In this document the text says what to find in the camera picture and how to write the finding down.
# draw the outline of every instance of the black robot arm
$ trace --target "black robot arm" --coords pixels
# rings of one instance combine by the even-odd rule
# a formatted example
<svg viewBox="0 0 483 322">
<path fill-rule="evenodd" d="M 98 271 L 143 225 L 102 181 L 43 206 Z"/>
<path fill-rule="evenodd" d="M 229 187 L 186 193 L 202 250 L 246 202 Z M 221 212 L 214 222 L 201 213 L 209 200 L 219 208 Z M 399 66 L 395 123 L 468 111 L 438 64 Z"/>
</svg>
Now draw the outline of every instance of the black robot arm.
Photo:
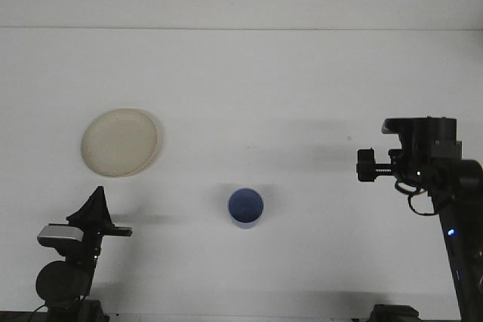
<svg viewBox="0 0 483 322">
<path fill-rule="evenodd" d="M 394 176 L 411 198 L 427 192 L 439 215 L 462 322 L 483 321 L 483 170 L 461 159 L 453 118 L 388 118 L 383 133 L 397 133 L 401 149 L 389 150 L 390 164 L 376 164 L 374 150 L 358 151 L 362 182 Z"/>
<path fill-rule="evenodd" d="M 65 261 L 47 264 L 37 277 L 37 294 L 48 307 L 47 322 L 107 321 L 100 303 L 85 298 L 91 291 L 104 235 L 129 237 L 131 228 L 112 223 L 102 186 L 67 221 L 45 226 L 37 237 L 42 246 L 52 247 L 65 257 Z"/>
</svg>

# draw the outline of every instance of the beige plate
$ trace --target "beige plate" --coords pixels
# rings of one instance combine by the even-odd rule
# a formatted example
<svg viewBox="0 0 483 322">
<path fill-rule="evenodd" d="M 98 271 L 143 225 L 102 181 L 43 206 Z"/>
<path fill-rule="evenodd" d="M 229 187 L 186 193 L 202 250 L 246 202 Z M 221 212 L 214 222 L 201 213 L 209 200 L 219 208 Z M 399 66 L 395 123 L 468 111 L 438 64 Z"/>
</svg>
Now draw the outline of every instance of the beige plate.
<svg viewBox="0 0 483 322">
<path fill-rule="evenodd" d="M 81 153 L 86 165 L 104 176 L 129 176 L 141 171 L 158 147 L 155 122 L 140 109 L 115 109 L 88 127 Z"/>
</svg>

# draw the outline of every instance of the plate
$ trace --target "plate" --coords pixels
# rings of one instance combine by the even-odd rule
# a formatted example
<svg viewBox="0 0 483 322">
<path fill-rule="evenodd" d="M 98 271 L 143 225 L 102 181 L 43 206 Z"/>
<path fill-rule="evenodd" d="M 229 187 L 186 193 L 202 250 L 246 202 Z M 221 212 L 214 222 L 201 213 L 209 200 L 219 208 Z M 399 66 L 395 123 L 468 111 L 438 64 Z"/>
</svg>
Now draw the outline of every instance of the plate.
<svg viewBox="0 0 483 322">
<path fill-rule="evenodd" d="M 130 176 L 156 154 L 158 128 L 141 109 L 114 109 L 96 118 L 82 137 L 85 164 L 103 176 Z"/>
</svg>

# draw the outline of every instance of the cup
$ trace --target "cup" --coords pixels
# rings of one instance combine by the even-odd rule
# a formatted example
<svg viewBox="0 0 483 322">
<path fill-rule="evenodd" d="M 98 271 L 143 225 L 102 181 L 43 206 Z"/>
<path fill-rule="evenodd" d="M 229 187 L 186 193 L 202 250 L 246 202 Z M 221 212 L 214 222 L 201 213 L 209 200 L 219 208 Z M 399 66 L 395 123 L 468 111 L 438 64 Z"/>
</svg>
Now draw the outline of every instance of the cup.
<svg viewBox="0 0 483 322">
<path fill-rule="evenodd" d="M 228 201 L 228 212 L 235 225 L 243 229 L 252 228 L 262 215 L 263 199 L 252 189 L 239 189 Z"/>
</svg>

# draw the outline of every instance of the cable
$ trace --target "cable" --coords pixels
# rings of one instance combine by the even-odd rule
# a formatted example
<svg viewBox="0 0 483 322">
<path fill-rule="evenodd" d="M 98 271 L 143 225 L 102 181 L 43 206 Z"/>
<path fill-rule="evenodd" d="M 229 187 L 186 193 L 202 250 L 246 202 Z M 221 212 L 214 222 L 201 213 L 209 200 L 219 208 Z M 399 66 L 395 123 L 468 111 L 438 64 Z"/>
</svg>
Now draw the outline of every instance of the cable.
<svg viewBox="0 0 483 322">
<path fill-rule="evenodd" d="M 30 312 L 30 316 L 29 316 L 29 319 L 26 321 L 26 322 L 30 322 L 32 320 L 32 317 L 33 315 L 40 309 L 40 308 L 43 308 L 43 307 L 46 307 L 46 305 L 41 305 L 40 307 L 36 308 L 34 311 Z"/>
<path fill-rule="evenodd" d="M 414 188 L 414 190 L 407 190 L 405 188 L 403 188 L 401 185 L 399 184 L 402 184 L 404 183 L 405 185 L 408 185 L 408 186 L 412 186 Z M 420 186 L 413 186 L 413 185 L 409 185 L 409 184 L 406 184 L 405 182 L 400 182 L 400 181 L 396 181 L 395 182 L 395 185 L 394 185 L 395 189 L 398 191 L 398 192 L 401 192 L 402 194 L 404 195 L 407 195 L 408 196 L 408 205 L 409 205 L 409 208 L 411 209 L 411 211 L 417 215 L 421 215 L 421 216 L 434 216 L 434 215 L 438 215 L 439 212 L 441 210 L 443 210 L 446 206 L 449 205 L 451 199 L 447 199 L 446 201 L 443 201 L 442 203 L 440 203 L 440 205 L 435 208 L 435 211 L 434 213 L 420 213 L 419 211 L 417 211 L 414 206 L 413 206 L 413 201 L 412 201 L 412 198 L 416 195 L 421 195 L 423 193 L 426 192 L 425 189 L 421 188 Z"/>
</svg>

